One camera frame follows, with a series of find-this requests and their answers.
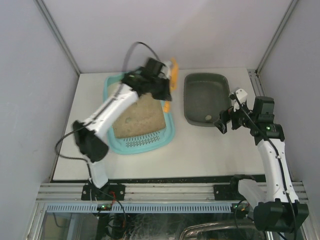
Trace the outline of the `orange litter scoop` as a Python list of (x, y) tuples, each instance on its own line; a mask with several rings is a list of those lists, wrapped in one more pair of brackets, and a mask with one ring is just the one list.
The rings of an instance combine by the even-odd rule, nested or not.
[[(179, 74), (179, 65), (174, 57), (170, 60), (171, 66), (170, 68), (170, 81), (169, 81), (169, 89), (170, 92), (174, 91), (177, 88), (177, 80)], [(170, 101), (165, 101), (163, 106), (163, 112), (169, 113), (171, 109)]]

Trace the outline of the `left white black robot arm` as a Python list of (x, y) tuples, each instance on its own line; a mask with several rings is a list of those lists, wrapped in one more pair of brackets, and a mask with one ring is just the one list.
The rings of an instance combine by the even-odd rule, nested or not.
[(90, 180), (100, 189), (108, 181), (103, 159), (109, 151), (105, 134), (119, 116), (141, 96), (150, 94), (155, 100), (171, 101), (179, 65), (175, 58), (168, 61), (149, 57), (143, 66), (125, 71), (117, 89), (84, 121), (72, 124), (74, 141), (89, 168)]

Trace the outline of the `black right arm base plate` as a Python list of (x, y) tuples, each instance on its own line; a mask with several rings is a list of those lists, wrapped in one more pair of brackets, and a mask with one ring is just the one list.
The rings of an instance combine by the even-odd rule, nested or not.
[(245, 200), (245, 197), (239, 193), (240, 180), (256, 180), (252, 175), (236, 174), (227, 184), (215, 185), (214, 199), (216, 201), (232, 201), (232, 200)]

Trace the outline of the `dark grey plastic tub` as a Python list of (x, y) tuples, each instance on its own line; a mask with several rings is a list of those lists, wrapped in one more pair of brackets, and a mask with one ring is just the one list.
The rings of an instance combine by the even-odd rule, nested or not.
[(187, 122), (198, 127), (213, 127), (220, 111), (231, 106), (230, 88), (225, 76), (197, 72), (184, 79), (183, 111)]

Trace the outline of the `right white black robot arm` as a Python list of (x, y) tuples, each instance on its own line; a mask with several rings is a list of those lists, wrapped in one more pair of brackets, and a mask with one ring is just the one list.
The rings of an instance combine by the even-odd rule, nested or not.
[(222, 134), (227, 123), (237, 130), (248, 128), (262, 159), (266, 191), (250, 176), (237, 175), (237, 192), (253, 209), (253, 221), (263, 232), (296, 234), (309, 216), (309, 208), (301, 203), (290, 177), (286, 154), (285, 135), (280, 124), (274, 122), (274, 99), (258, 96), (253, 109), (247, 105), (247, 96), (234, 92), (230, 96), (234, 105), (219, 114), (215, 126)]

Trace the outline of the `light blue litter box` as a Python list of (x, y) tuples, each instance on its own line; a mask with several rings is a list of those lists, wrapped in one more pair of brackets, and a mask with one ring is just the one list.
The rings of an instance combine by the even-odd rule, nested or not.
[[(165, 102), (161, 101), (162, 110)], [(175, 136), (175, 124), (172, 114), (164, 113), (166, 127), (140, 136), (116, 138), (112, 130), (107, 131), (107, 144), (111, 150), (120, 155), (140, 154), (156, 150), (169, 144)]]

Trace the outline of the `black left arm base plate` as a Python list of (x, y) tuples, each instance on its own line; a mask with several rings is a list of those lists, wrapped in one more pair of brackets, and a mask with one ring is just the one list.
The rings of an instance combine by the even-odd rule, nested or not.
[(97, 188), (94, 184), (86, 183), (81, 192), (82, 201), (112, 201), (114, 199), (123, 201), (125, 198), (126, 186), (123, 184), (106, 184)]

